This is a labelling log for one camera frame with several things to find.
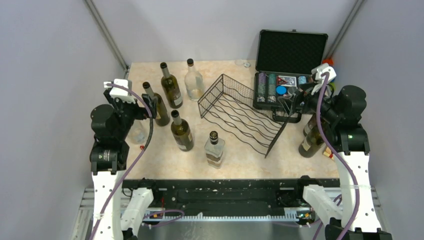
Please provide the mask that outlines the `green wine bottle front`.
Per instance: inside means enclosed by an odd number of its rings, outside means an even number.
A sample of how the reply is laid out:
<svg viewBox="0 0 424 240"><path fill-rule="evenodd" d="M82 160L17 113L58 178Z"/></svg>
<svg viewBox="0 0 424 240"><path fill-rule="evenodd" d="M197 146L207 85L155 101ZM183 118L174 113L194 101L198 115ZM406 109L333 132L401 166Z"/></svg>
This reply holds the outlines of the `green wine bottle front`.
<svg viewBox="0 0 424 240"><path fill-rule="evenodd" d="M194 147L194 140L188 122L181 118L177 110L171 111L172 123L170 130L176 141L178 148L183 152L188 152Z"/></svg>

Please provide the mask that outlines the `black wire wine rack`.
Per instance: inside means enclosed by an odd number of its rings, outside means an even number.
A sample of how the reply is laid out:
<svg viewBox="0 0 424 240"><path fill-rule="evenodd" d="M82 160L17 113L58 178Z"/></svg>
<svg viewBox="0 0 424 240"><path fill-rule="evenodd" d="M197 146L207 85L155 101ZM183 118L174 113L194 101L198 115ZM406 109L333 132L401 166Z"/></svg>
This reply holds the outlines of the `black wire wine rack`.
<svg viewBox="0 0 424 240"><path fill-rule="evenodd" d="M286 125L302 118L299 111L288 116L284 111L254 108L254 90L226 74L221 74L197 103L202 119L265 157Z"/></svg>

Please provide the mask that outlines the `square clear liquor bottle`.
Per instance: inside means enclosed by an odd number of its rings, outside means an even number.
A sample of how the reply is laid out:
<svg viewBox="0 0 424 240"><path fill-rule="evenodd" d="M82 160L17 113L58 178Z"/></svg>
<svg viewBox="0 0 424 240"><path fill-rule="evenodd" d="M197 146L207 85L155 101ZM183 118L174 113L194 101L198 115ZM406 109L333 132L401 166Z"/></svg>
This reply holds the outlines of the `square clear liquor bottle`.
<svg viewBox="0 0 424 240"><path fill-rule="evenodd" d="M217 131L209 133L209 139L205 142L204 150L207 163L214 168L221 168L223 163L224 148L226 142L219 137Z"/></svg>

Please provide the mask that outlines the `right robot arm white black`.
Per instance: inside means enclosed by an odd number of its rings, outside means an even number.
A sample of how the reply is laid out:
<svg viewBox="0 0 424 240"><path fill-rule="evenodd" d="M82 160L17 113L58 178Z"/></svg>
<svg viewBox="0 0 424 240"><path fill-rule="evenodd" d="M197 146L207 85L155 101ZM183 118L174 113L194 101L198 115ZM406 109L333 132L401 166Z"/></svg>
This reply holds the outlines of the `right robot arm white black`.
<svg viewBox="0 0 424 240"><path fill-rule="evenodd" d="M312 207L325 229L328 240L390 240L382 229L373 202L369 177L370 143L360 124L367 106L366 93L354 85L325 98L324 88L305 92L301 98L315 114L316 124L300 144L312 148L312 137L318 137L331 150L336 161L341 204L337 205L322 185L306 178L293 192L299 206Z"/></svg>

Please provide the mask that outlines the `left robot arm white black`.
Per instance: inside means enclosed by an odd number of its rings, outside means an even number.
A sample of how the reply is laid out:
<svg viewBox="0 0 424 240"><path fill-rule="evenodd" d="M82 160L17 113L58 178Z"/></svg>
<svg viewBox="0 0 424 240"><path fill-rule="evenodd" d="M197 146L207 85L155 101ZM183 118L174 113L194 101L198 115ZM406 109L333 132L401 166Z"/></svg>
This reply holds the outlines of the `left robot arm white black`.
<svg viewBox="0 0 424 240"><path fill-rule="evenodd" d="M127 157L130 147L128 133L136 120L149 120L157 116L158 98L142 94L142 106L131 94L111 95L111 88L103 94L108 101L90 113L94 143L89 155L94 185L93 225L91 240L124 240L134 233L121 227L121 191L127 175Z"/></svg>

